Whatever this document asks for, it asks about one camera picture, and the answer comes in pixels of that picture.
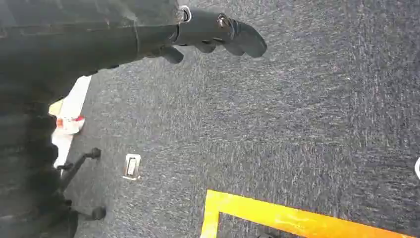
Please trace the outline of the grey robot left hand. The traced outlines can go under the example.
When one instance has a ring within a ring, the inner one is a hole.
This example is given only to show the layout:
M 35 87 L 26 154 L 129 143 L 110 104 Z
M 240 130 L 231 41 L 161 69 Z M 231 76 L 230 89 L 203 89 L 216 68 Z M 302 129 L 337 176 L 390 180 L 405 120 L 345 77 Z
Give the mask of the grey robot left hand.
M 3 0 L 0 101 L 49 104 L 81 76 L 142 58 L 179 63 L 177 46 L 261 57 L 252 26 L 176 0 Z

